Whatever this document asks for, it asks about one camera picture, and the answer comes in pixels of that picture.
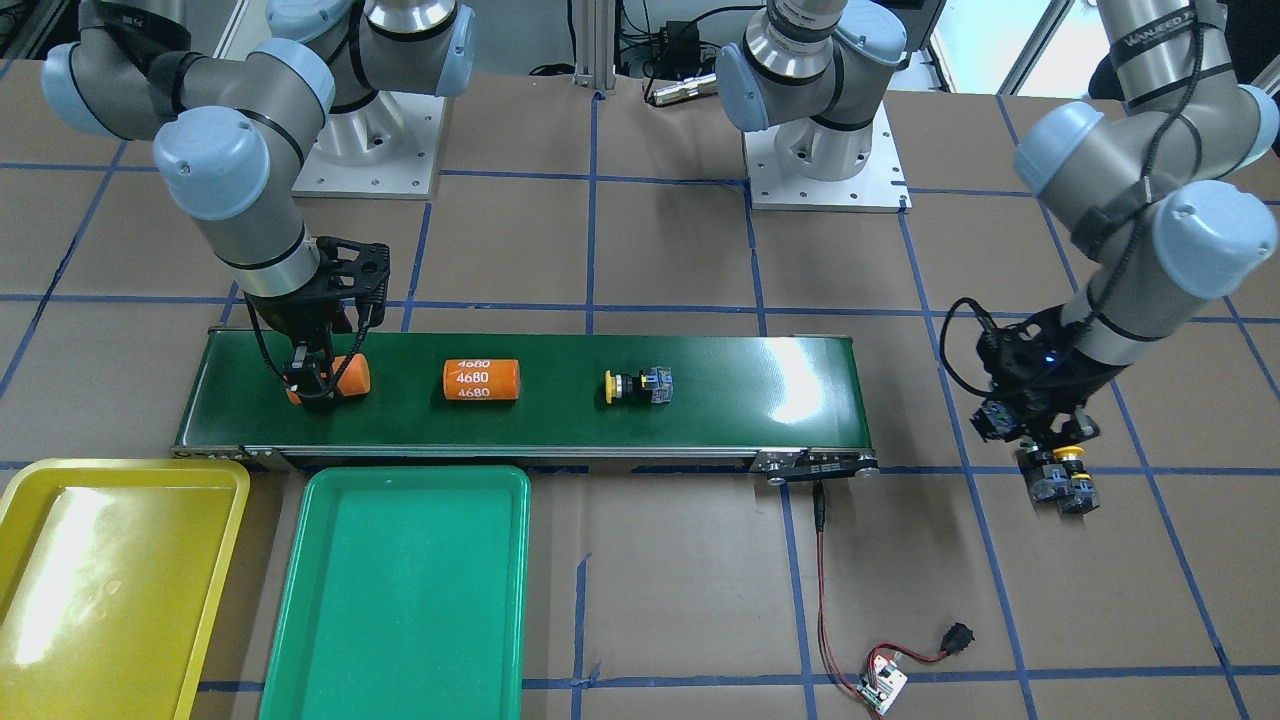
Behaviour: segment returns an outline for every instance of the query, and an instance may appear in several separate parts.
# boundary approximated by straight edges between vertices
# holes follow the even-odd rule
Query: orange battery
[[[520,360],[445,360],[445,400],[516,400]]]

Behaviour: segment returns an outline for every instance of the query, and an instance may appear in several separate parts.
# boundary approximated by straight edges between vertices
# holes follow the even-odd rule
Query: black cable
[[[667,38],[667,47],[671,47],[672,45],[676,44],[677,40],[680,40],[681,37],[684,37],[685,33],[689,32],[689,28],[698,27],[698,23],[705,20],[707,18],[709,18],[712,15],[717,15],[719,13],[730,13],[730,12],[735,12],[735,10],[759,10],[760,8],[763,8],[763,5],[728,5],[728,6],[724,6],[724,8],[716,8],[714,10],[707,10],[705,13],[703,13],[703,14],[698,15],[696,18],[694,18],[694,19],[689,20],[687,23],[685,23],[685,27],[680,28],[680,32],[677,32],[673,37]],[[662,58],[666,54],[667,54],[667,49],[664,47],[663,51],[662,51],[662,54],[659,54],[657,58],[654,58],[654,60],[653,60],[654,70],[655,70],[654,74],[657,74],[658,64],[662,63]],[[650,74],[649,76],[649,82],[644,86],[644,101],[648,102],[648,104],[650,104],[650,105],[653,105],[653,81],[654,81],[654,76]]]
[[[1160,151],[1160,143],[1165,138],[1165,133],[1169,132],[1169,128],[1172,127],[1178,118],[1183,115],[1183,111],[1188,105],[1190,105],[1192,95],[1196,94],[1196,85],[1199,81],[1198,76],[1204,65],[1204,24],[1199,22],[1198,17],[1193,18],[1192,22],[1194,23],[1192,27],[1192,51],[1196,54],[1196,61],[1192,65],[1192,74],[1187,81],[1187,88],[1183,91],[1183,96],[1178,100],[1178,105],[1171,113],[1165,115],[1165,120],[1160,123],[1158,128],[1156,128],[1156,135],[1152,136],[1151,145],[1147,146],[1147,156],[1143,159],[1138,182],[1148,182],[1151,179],[1151,173],[1156,165],[1156,154]],[[1093,304],[1093,309],[1085,318],[1084,327],[1080,329],[1076,338],[1084,337],[1084,333],[1093,327],[1094,320],[1097,320],[1098,315],[1102,314],[1107,301],[1111,300],[1111,293],[1119,284],[1120,278],[1123,278],[1125,272],[1129,269],[1129,263],[1133,260],[1133,256],[1138,252],[1138,243],[1146,232],[1147,208],[1142,208],[1133,217],[1133,228],[1129,232],[1129,240],[1125,242],[1124,254],[1116,263],[1115,270],[1111,272],[1111,277],[1107,278],[1106,284],[1102,286],[1102,292],[1098,293],[1097,302]]]
[[[577,32],[573,31],[573,0],[564,0],[568,6],[568,42],[573,49],[573,64],[577,64]]]

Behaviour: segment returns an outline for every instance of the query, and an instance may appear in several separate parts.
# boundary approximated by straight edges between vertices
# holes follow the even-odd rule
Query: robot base
[[[293,183],[296,197],[431,197],[444,128],[444,99],[406,92],[390,95],[404,118],[404,145],[385,161],[372,165],[338,165],[311,152]]]
[[[777,160],[773,137],[778,127],[742,135],[751,206],[758,210],[824,210],[846,213],[897,213],[911,206],[902,163],[888,127],[884,105],[876,110],[876,145],[867,167],[856,176],[826,182],[787,172]]]

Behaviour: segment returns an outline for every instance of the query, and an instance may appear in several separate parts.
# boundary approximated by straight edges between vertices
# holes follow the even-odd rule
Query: metal rod
[[[1044,49],[1053,40],[1053,35],[1057,33],[1057,28],[1062,27],[1066,15],[1075,6],[1075,3],[1076,0],[1052,0],[1048,8],[1044,8],[1044,14],[1036,23],[1036,29],[1027,38],[1027,45],[1023,46],[1023,51],[1014,60],[1014,67],[1005,76],[1005,82],[1000,83],[1000,90],[996,91],[998,95],[1018,95],[1018,91],[1023,88],[1027,78],[1032,74],[1036,63],[1044,54]]]
[[[1271,60],[1271,64],[1262,68],[1258,77],[1253,78],[1253,82],[1249,85],[1261,87],[1262,92],[1266,92],[1267,95],[1280,92],[1280,55],[1276,55],[1276,59]]]

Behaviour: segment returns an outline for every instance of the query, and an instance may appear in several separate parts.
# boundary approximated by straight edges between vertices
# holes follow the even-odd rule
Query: blue tape line
[[[897,224],[899,229],[902,232],[902,242],[906,243],[906,255],[911,263],[911,275],[915,278],[915,291],[920,297],[920,307],[925,314],[932,314],[928,295],[924,292],[924,277],[920,274],[920,261],[915,254],[915,242],[911,240],[911,231],[906,225],[905,206],[899,210]],[[925,319],[924,325],[929,336],[929,345],[933,348],[934,359],[941,357],[938,336],[933,327],[933,320]],[[1005,616],[1005,629],[1009,633],[1009,644],[1014,655],[1014,666],[1018,673],[1018,684],[1021,687],[1023,702],[1027,706],[1027,717],[1028,720],[1038,720],[1039,716],[1036,712],[1036,701],[1032,697],[1032,684],[1027,675],[1027,661],[1023,657],[1023,643],[1018,637],[1018,625],[1014,623],[1014,609],[1009,602],[1009,591],[1005,588],[1005,578],[1000,570],[1000,559],[996,556],[996,543],[991,538],[991,527],[987,524],[987,511],[983,509],[982,496],[978,492],[978,482],[974,479],[973,470],[969,465],[969,452],[965,448],[964,433],[960,430],[960,415],[956,413],[955,398],[951,396],[951,386],[941,364],[938,365],[937,372],[938,382],[942,383],[942,397],[947,404],[947,414],[951,419],[951,433],[955,437],[956,450],[960,452],[960,465],[964,469],[965,484],[969,486],[969,498],[973,502],[973,510],[978,519],[978,529],[982,533],[982,544],[987,552],[987,562],[991,565],[991,577],[996,584],[996,594],[1000,598],[1000,610]]]
[[[422,222],[417,227],[417,250],[413,254],[413,277],[408,279],[408,295],[404,297],[404,315],[401,319],[401,332],[407,333],[410,322],[413,320],[413,297],[417,295],[417,283],[422,277],[422,256],[426,254],[426,233],[431,225],[431,204],[422,206]]]
[[[909,187],[911,192],[922,195],[977,195],[982,197],[1034,197],[1024,190],[963,190],[948,187]]]
[[[415,300],[413,307],[434,310],[586,310],[577,302],[467,302],[458,300]]]
[[[870,315],[882,318],[919,318],[922,310],[882,310],[878,307],[765,307],[767,315]]]
[[[225,325],[227,322],[232,319],[232,310],[236,307],[237,292],[239,292],[239,283],[232,281],[232,287],[227,291],[227,301],[223,304],[223,315],[218,319],[218,324]]]
[[[745,179],[736,178],[646,178],[640,176],[596,176],[600,182],[631,182],[640,184],[696,184],[746,187]]]
[[[796,639],[800,646],[800,682],[809,720],[818,720],[818,697],[814,693],[813,664],[809,660],[809,625],[804,618],[804,587],[800,584],[800,559],[796,553],[795,519],[791,516],[791,488],[781,486],[782,529],[787,538],[787,565],[791,570],[791,603],[796,612]]]
[[[0,170],[64,170],[74,173],[105,173],[110,165],[76,165],[63,163],[0,163]]]
[[[600,154],[600,101],[603,92],[591,96],[591,165],[590,179],[586,187],[586,334],[595,334],[595,193],[599,182],[599,154]]]
[[[1236,667],[1236,675],[1276,676],[1280,665],[1248,665]],[[1222,669],[1213,665],[1169,665],[1142,667],[1065,667],[1047,670],[1028,670],[1028,676],[1037,682],[1053,680],[1102,680],[1115,678],[1217,678]],[[835,684],[828,676],[818,676],[823,684]],[[963,670],[954,673],[910,674],[911,683],[1009,683],[1018,680],[1012,670]],[[526,678],[522,683],[526,691],[572,691],[579,687],[572,678]],[[776,675],[690,675],[690,676],[621,676],[598,678],[591,682],[593,689],[620,688],[731,688],[731,687],[799,687],[805,684],[804,675],[783,673]]]
[[[1071,269],[1071,263],[1066,259],[1066,249],[1062,246],[1062,238],[1057,236],[1057,228],[1053,227],[1053,218],[1043,202],[1037,204],[1044,218],[1044,227],[1048,228],[1048,236],[1053,238],[1053,247],[1057,249],[1057,259],[1062,261],[1062,269],[1066,270],[1066,282],[1071,283],[1071,292],[1079,292],[1080,284],[1075,282],[1075,270]]]
[[[1174,529],[1172,515],[1169,514],[1169,506],[1165,503],[1165,496],[1160,492],[1160,484],[1156,482],[1156,474],[1151,471],[1151,462],[1147,459],[1147,450],[1142,445],[1142,438],[1138,437],[1138,427],[1133,421],[1133,415],[1129,413],[1129,405],[1124,400],[1124,393],[1120,392],[1120,386],[1111,380],[1111,392],[1115,393],[1116,405],[1120,407],[1120,416],[1124,418],[1125,428],[1129,430],[1129,438],[1133,441],[1133,447],[1138,454],[1138,461],[1147,470],[1147,486],[1151,488],[1151,495],[1156,500],[1156,509],[1160,510],[1160,519],[1165,524],[1165,532],[1169,534],[1169,542],[1174,546],[1174,555],[1178,556],[1178,566],[1183,570],[1183,579],[1187,580],[1187,588],[1192,593],[1192,600],[1196,601],[1196,610],[1199,612],[1201,621],[1204,624],[1204,632],[1208,634],[1210,643],[1213,646],[1213,652],[1217,653],[1217,660],[1222,666],[1222,674],[1226,676],[1226,687],[1231,691],[1231,698],[1235,700],[1235,708],[1240,714],[1240,720],[1249,720],[1249,711],[1244,707],[1244,697],[1240,694],[1240,688],[1235,682],[1235,673],[1231,669],[1231,661],[1226,656],[1226,651],[1222,648],[1222,641],[1219,638],[1217,628],[1213,626],[1213,619],[1208,615],[1208,606],[1204,605],[1204,596],[1201,594],[1199,584],[1196,582],[1196,575],[1192,573],[1190,562],[1187,560],[1187,552],[1183,550],[1183,542],[1178,538],[1178,530]]]
[[[49,282],[45,295],[40,299],[40,304],[36,306],[36,313],[27,324],[27,332],[23,333],[22,341],[18,342],[18,348],[9,360],[9,368],[5,369],[4,377],[0,378],[0,398],[4,398],[5,392],[9,389],[9,383],[13,382],[14,373],[18,372],[18,365],[22,364],[23,356],[27,355],[27,347],[31,346],[31,338],[36,336],[36,328],[40,327],[40,319],[44,318],[45,309],[49,307],[49,299],[52,297],[54,291],[58,290],[58,283],[61,282],[63,273],[67,272],[67,266],[76,255],[76,249],[79,247],[81,238],[83,238],[84,232],[88,231],[88,225],[93,220],[93,213],[97,211],[97,206],[102,202],[102,197],[106,195],[106,186],[111,183],[111,176],[115,172],[114,168],[120,163],[120,158],[124,155],[124,149],[127,146],[127,142],[120,142],[119,147],[115,149],[115,158],[111,159],[111,167],[108,168],[106,173],[102,176],[102,182],[99,183],[97,192],[93,193],[93,200],[90,202],[88,210],[84,211],[84,217],[81,219],[79,227],[76,228],[76,234],[72,236],[72,241],[67,246],[67,252],[63,254],[63,259],[58,263],[58,269],[54,270],[54,278]]]
[[[996,106],[1000,108],[1000,117],[1005,119],[1005,129],[1009,131],[1009,138],[1014,141],[1014,147],[1016,147],[1018,131],[1014,129],[1014,120],[1009,119],[1009,108],[1005,108],[1005,99],[996,95]]]
[[[582,720],[582,652],[586,644],[586,561],[591,559],[588,552],[582,561],[577,564],[577,582],[573,597],[573,679],[571,680],[573,698],[570,707],[572,720]]]
[[[760,256],[755,250],[755,223],[751,222],[751,188],[742,184],[742,213],[746,218],[746,246],[751,250],[751,287],[755,292],[755,322],[760,337],[768,337],[769,325],[764,313],[764,284],[760,281]]]
[[[1249,334],[1249,328],[1240,323],[1240,313],[1236,311],[1235,304],[1231,302],[1230,297],[1224,297],[1222,301],[1226,302],[1228,311],[1231,313],[1231,318],[1236,320],[1236,327],[1240,328],[1240,334],[1244,336],[1244,342],[1249,346],[1249,352],[1253,354],[1253,360],[1257,361],[1258,369],[1262,370],[1262,375],[1267,379],[1267,384],[1271,386],[1271,395],[1280,400],[1280,387],[1276,386],[1276,379],[1271,374],[1271,369],[1267,368],[1266,361],[1262,359],[1262,354],[1258,352],[1258,346],[1253,342],[1253,336]]]
[[[1280,468],[1148,468],[1156,475],[1280,475]]]
[[[49,299],[50,302],[122,302],[128,305],[224,305],[227,297],[212,295],[182,296],[182,295],[76,295],[59,293]]]
[[[440,174],[467,178],[590,179],[590,176],[580,173],[522,173],[508,170],[440,170]]]
[[[197,693],[260,693],[266,685],[250,680],[201,680]]]
[[[759,310],[745,305],[595,305],[596,313],[721,313],[754,315]]]

